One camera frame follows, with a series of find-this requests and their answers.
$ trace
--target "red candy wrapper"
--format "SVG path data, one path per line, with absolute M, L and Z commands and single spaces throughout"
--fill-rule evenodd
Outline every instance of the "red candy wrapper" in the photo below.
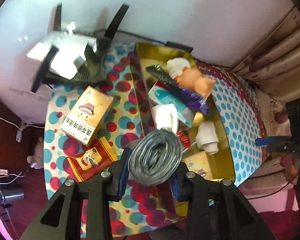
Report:
M 189 138 L 188 134 L 186 134 L 182 130 L 179 130 L 177 132 L 177 136 L 178 136 L 181 144 L 183 145 L 183 147 L 186 147 L 187 149 L 191 148 L 190 138 Z
M 109 167 L 118 157 L 106 138 L 102 137 L 100 140 L 94 140 L 85 153 L 67 157 L 67 160 L 78 181 L 84 181 Z

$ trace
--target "white towel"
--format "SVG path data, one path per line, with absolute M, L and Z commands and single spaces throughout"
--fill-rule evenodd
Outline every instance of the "white towel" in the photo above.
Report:
M 197 141 L 197 147 L 199 149 L 203 149 L 209 154 L 218 152 L 219 140 L 213 122 L 202 122 L 199 125 L 195 140 Z

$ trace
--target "white wall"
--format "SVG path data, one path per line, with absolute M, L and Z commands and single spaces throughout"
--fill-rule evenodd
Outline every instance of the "white wall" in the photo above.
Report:
M 247 55 L 293 6 L 290 0 L 6 0 L 0 8 L 0 95 L 30 121 L 44 121 L 50 91 L 30 93 L 39 63 L 25 54 L 52 30 L 59 2 L 63 25 L 74 21 L 83 30 L 108 26 L 128 3 L 120 29 L 193 46 L 195 57 L 225 66 Z

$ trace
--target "yellow snack box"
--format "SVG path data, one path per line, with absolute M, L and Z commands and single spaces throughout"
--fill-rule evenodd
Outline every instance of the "yellow snack box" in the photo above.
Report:
M 91 86 L 80 96 L 61 125 L 61 130 L 89 146 L 105 120 L 113 97 Z

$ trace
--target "folded white cloth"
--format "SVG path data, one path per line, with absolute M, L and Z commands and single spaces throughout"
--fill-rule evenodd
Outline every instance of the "folded white cloth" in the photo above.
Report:
M 197 141 L 197 147 L 199 149 L 203 149 L 209 154 L 218 152 L 219 140 L 213 122 L 202 122 L 199 125 L 195 140 Z
M 156 128 L 166 128 L 177 134 L 178 131 L 178 112 L 173 104 L 157 105 L 152 107 L 152 114 Z
M 172 78 L 181 76 L 184 67 L 190 67 L 190 63 L 183 57 L 176 57 L 174 59 L 168 60 L 167 62 L 167 70 L 169 72 L 169 76 L 171 76 Z

